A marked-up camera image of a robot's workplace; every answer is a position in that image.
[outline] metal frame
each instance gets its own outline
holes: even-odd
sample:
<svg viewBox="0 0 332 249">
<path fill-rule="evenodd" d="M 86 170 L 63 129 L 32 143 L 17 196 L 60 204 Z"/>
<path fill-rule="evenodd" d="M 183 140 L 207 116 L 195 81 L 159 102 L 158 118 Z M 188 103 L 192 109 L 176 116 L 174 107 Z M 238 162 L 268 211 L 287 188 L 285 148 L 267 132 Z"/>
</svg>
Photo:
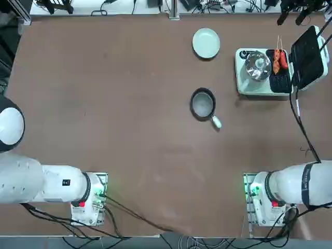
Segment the metal frame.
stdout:
<svg viewBox="0 0 332 249">
<path fill-rule="evenodd" d="M 180 15 L 177 11 L 177 0 L 172 0 L 171 13 L 169 14 L 170 20 L 180 20 Z"/>
<path fill-rule="evenodd" d="M 24 25 L 30 25 L 31 24 L 31 17 L 21 2 L 19 0 L 7 0 L 11 7 L 13 8 L 14 12 L 18 14 L 18 18 L 21 18 L 24 21 Z"/>
</svg>

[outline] floor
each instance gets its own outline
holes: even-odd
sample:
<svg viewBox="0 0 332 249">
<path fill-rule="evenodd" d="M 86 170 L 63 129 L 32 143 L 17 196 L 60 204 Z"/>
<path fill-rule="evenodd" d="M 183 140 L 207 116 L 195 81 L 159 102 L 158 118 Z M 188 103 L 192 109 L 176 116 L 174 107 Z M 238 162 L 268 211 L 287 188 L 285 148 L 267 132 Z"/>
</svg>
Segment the floor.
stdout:
<svg viewBox="0 0 332 249">
<path fill-rule="evenodd" d="M 173 233 L 164 234 L 165 239 L 170 243 L 173 249 L 178 248 L 179 235 Z M 67 238 L 67 241 L 75 247 L 79 247 L 84 242 L 77 238 Z M 218 244 L 220 239 L 204 239 L 205 243 L 208 245 Z M 84 249 L 94 249 L 94 248 L 107 248 L 114 244 L 115 240 L 112 238 L 103 238 L 101 241 L 91 242 L 86 245 Z M 239 239 L 235 240 L 233 245 L 238 248 L 243 248 L 251 244 L 257 243 L 256 241 Z M 59 249 L 70 247 L 64 243 L 61 237 L 20 237 L 20 238 L 0 238 L 1 249 L 23 249 L 23 248 L 33 248 L 33 249 Z M 183 240 L 182 248 L 186 248 L 186 238 Z M 219 247 L 225 249 L 227 244 Z M 114 247 L 115 249 L 125 249 L 125 248 L 159 248 L 159 249 L 169 249 L 169 246 L 161 238 L 132 238 L 130 240 L 119 243 Z M 273 248 L 269 244 L 262 244 L 254 247 L 255 249 L 263 248 Z M 309 248 L 319 248 L 319 249 L 331 249 L 332 241 L 302 241 L 302 240 L 289 240 L 288 244 L 284 247 L 285 249 L 309 249 Z"/>
</svg>

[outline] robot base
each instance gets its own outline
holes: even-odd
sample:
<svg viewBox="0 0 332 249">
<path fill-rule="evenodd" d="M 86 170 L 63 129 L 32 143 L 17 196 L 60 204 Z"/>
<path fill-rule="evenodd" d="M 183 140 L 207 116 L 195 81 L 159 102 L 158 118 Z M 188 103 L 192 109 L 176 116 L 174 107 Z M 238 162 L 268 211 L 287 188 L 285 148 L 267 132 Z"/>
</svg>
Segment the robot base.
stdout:
<svg viewBox="0 0 332 249">
<path fill-rule="evenodd" d="M 257 223 L 259 226 L 272 227 L 279 216 L 283 214 L 274 225 L 276 227 L 282 227 L 286 205 L 273 206 L 272 202 L 267 197 L 265 191 L 265 178 L 267 174 L 267 172 L 258 173 L 250 185 L 249 193 L 253 199 Z"/>
<path fill-rule="evenodd" d="M 90 178 L 90 195 L 86 202 L 79 206 L 71 204 L 72 219 L 82 222 L 88 226 L 99 226 L 104 224 L 105 219 L 105 198 L 100 195 L 106 195 L 108 173 L 86 172 Z M 80 226 L 78 223 L 72 223 L 74 226 Z"/>
</svg>

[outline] white plate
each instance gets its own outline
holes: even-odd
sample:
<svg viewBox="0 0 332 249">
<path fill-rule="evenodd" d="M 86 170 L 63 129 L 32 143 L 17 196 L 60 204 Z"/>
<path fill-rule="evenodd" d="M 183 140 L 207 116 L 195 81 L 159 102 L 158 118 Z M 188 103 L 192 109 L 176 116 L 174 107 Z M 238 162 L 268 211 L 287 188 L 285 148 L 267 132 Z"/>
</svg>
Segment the white plate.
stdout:
<svg viewBox="0 0 332 249">
<path fill-rule="evenodd" d="M 204 27 L 193 35 L 192 46 L 198 56 L 205 59 L 212 58 L 220 48 L 219 36 L 213 30 Z"/>
</svg>

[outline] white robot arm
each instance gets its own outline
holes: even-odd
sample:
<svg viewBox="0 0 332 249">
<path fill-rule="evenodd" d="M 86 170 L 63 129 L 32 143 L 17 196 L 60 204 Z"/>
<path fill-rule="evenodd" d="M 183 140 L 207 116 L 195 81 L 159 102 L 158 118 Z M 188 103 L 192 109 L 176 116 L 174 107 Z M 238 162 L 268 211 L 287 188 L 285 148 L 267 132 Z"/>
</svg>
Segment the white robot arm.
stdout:
<svg viewBox="0 0 332 249">
<path fill-rule="evenodd" d="M 6 152 L 21 142 L 24 130 L 23 112 L 0 95 L 0 203 L 70 202 L 73 220 L 90 226 L 101 224 L 107 173 L 41 165 L 35 159 Z"/>
<path fill-rule="evenodd" d="M 248 192 L 260 226 L 275 224 L 286 204 L 330 206 L 332 204 L 332 161 L 305 163 L 284 170 L 259 172 Z"/>
</svg>

